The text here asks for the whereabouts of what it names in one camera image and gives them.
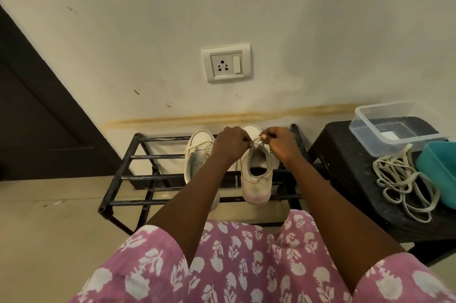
door frame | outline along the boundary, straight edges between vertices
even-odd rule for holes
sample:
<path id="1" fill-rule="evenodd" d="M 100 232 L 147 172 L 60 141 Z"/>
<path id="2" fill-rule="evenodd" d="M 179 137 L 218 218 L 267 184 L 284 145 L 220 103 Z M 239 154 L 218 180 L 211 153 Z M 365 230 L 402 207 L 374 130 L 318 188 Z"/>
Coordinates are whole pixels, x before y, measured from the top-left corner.
<path id="1" fill-rule="evenodd" d="M 114 175 L 122 159 L 1 5 L 0 58 L 76 139 L 95 146 L 112 163 Z M 136 189 L 144 188 L 131 183 Z"/>

person's left hand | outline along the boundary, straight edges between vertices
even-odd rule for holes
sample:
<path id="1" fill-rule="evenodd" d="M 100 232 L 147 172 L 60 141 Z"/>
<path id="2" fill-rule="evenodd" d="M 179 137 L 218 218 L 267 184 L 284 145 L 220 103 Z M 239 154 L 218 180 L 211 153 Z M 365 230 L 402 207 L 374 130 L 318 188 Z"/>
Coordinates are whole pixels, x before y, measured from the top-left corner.
<path id="1" fill-rule="evenodd" d="M 223 158 L 231 166 L 252 146 L 252 139 L 245 130 L 240 127 L 226 127 L 217 135 L 211 156 Z"/>

teal plastic container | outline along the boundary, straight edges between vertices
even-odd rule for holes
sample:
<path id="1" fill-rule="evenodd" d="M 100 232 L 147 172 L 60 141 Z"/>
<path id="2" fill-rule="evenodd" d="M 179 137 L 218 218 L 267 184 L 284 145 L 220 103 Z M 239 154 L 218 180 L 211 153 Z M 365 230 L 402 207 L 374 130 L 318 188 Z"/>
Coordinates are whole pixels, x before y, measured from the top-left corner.
<path id="1" fill-rule="evenodd" d="M 415 166 L 440 189 L 442 202 L 456 209 L 456 142 L 426 144 Z"/>

hand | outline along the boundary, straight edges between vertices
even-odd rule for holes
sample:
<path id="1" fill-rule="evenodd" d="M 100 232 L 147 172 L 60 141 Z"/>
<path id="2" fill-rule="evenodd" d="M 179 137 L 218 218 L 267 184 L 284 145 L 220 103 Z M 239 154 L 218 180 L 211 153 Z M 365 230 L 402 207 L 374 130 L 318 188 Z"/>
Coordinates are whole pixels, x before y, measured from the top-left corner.
<path id="1" fill-rule="evenodd" d="M 231 166 L 252 146 L 252 139 L 245 130 L 240 127 L 226 127 L 217 135 L 211 156 L 223 158 Z"/>
<path id="2" fill-rule="evenodd" d="M 270 127 L 261 133 L 261 139 L 286 168 L 289 168 L 293 160 L 301 157 L 295 135 L 288 128 Z"/>

white wall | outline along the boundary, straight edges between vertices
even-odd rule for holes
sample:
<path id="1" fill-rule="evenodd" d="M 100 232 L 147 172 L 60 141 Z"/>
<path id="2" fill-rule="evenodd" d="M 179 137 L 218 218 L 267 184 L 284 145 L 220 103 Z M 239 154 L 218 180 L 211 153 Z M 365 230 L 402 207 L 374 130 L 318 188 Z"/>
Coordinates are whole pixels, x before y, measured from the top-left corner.
<path id="1" fill-rule="evenodd" d="M 350 119 L 350 103 L 419 98 L 454 118 L 456 0 L 1 4 L 120 155 L 137 131 L 228 123 L 297 122 L 312 141 L 327 122 Z M 244 42 L 254 78 L 209 85 L 200 49 Z"/>

